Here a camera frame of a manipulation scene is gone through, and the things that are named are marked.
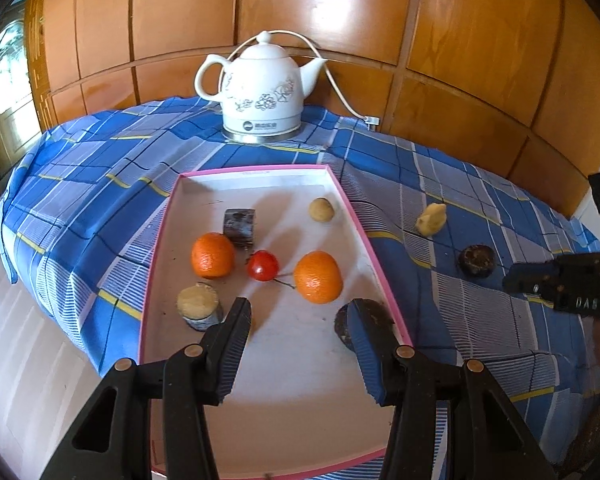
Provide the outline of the dark sugarcane segment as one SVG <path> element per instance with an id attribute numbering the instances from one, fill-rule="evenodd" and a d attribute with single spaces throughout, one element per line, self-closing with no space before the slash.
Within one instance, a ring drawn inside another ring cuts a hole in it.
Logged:
<path id="1" fill-rule="evenodd" d="M 254 241 L 254 216 L 251 208 L 230 208 L 224 212 L 223 235 L 238 248 L 249 248 Z"/>

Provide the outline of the blue plaid tablecloth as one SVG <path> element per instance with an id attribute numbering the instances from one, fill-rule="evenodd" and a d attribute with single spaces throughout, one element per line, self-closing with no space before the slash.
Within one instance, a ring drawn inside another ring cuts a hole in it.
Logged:
<path id="1" fill-rule="evenodd" d="M 0 253 L 100 372 L 132 356 L 159 222 L 176 178 L 238 166 L 332 168 L 384 270 L 414 344 L 440 362 L 483 360 L 549 460 L 561 462 L 600 396 L 592 323 L 502 291 L 516 262 L 594 252 L 585 226 L 492 172 L 434 148 L 366 130 L 311 106 L 297 139 L 239 145 L 200 99 L 101 112 L 47 131 L 0 199 Z M 432 203 L 446 223 L 415 222 Z M 468 278 L 460 252 L 495 252 L 488 278 Z"/>

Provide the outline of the pale-cut sugarcane segment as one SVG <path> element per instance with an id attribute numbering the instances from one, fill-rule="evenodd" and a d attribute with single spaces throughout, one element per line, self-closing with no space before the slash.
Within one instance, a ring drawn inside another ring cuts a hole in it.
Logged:
<path id="1" fill-rule="evenodd" d="M 176 308 L 185 323 L 197 332 L 205 332 L 224 318 L 218 293 L 203 282 L 183 288 L 176 298 Z"/>

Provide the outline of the wicker chair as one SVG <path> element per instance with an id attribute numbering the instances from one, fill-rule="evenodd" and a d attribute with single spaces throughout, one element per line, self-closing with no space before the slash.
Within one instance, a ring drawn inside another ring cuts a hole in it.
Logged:
<path id="1" fill-rule="evenodd" d="M 570 445 L 559 478 L 600 479 L 600 404 Z"/>

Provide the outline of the white ceramic electric kettle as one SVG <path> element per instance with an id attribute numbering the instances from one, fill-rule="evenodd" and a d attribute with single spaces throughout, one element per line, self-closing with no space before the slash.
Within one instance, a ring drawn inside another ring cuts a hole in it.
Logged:
<path id="1" fill-rule="evenodd" d="M 288 140 L 301 126 L 304 100 L 326 65 L 320 55 L 300 66 L 276 44 L 272 30 L 245 43 L 234 60 L 209 54 L 194 78 L 195 92 L 221 107 L 224 134 L 242 144 Z"/>

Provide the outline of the orange mandarin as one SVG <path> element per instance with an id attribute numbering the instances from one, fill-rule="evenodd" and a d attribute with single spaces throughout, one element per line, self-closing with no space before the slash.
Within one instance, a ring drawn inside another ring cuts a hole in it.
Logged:
<path id="1" fill-rule="evenodd" d="M 201 278 L 224 278 L 234 270 L 234 245 L 221 233 L 204 233 L 194 241 L 190 251 L 190 263 L 194 272 Z"/>
<path id="2" fill-rule="evenodd" d="M 343 289 L 343 279 L 336 260 L 328 252 L 316 250 L 304 255 L 294 267 L 296 291 L 312 304 L 328 304 Z"/>

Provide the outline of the yellow peeled fruit piece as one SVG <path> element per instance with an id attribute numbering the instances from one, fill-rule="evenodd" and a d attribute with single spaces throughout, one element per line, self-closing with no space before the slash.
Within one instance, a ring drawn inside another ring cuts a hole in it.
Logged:
<path id="1" fill-rule="evenodd" d="M 415 228 L 420 235 L 430 237 L 439 233 L 446 223 L 446 205 L 439 203 L 429 204 L 419 215 Z"/>

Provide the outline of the wooden door with glass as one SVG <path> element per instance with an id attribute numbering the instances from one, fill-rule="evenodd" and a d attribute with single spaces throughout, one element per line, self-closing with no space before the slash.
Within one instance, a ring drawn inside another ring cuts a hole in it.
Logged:
<path id="1" fill-rule="evenodd" d="M 41 136 L 38 86 L 48 78 L 30 70 L 44 58 L 43 0 L 15 0 L 0 16 L 0 180 Z"/>

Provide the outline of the dark brown water chestnut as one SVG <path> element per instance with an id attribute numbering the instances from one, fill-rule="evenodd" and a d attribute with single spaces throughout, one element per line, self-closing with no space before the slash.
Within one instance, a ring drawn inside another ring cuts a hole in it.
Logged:
<path id="1" fill-rule="evenodd" d="M 388 330 L 389 333 L 393 333 L 393 318 L 383 304 L 371 299 L 356 298 L 342 306 L 334 318 L 334 332 L 349 351 L 355 352 L 348 315 L 349 307 L 352 304 L 356 304 L 356 312 L 361 315 L 365 327 L 374 326 L 378 330 Z"/>

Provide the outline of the red cherry tomato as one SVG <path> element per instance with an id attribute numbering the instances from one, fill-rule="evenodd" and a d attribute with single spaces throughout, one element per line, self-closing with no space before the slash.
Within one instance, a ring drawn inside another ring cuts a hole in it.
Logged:
<path id="1" fill-rule="evenodd" d="M 247 261 L 247 273 L 259 282 L 273 281 L 277 278 L 279 263 L 277 258 L 267 250 L 253 252 Z"/>

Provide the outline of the tan longan fruit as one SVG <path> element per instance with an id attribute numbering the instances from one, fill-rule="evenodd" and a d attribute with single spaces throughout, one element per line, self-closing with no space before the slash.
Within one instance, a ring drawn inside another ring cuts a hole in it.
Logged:
<path id="1" fill-rule="evenodd" d="M 319 197 L 309 204 L 309 215 L 316 222 L 326 223 L 335 217 L 335 209 L 327 198 Z"/>

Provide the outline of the pink-rimmed white tray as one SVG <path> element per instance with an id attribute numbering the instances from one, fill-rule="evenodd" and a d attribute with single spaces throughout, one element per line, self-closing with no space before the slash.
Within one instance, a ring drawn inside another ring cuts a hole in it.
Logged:
<path id="1" fill-rule="evenodd" d="M 327 198 L 332 221 L 311 219 L 309 204 Z M 197 281 L 194 241 L 222 229 L 224 212 L 251 208 L 256 249 L 277 258 L 274 281 L 248 275 L 238 250 L 232 274 L 213 282 L 223 308 L 244 297 L 252 324 L 234 387 L 207 408 L 213 455 L 224 479 L 302 479 L 376 460 L 388 441 L 392 411 L 377 405 L 358 361 L 334 332 L 337 311 L 355 298 L 400 311 L 379 261 L 335 174 L 326 166 L 251 166 L 182 174 L 166 203 L 150 267 L 142 325 L 142 362 L 172 356 L 200 339 L 178 314 L 176 298 Z M 328 252 L 343 279 L 328 304 L 305 300 L 294 267 L 308 252 Z"/>

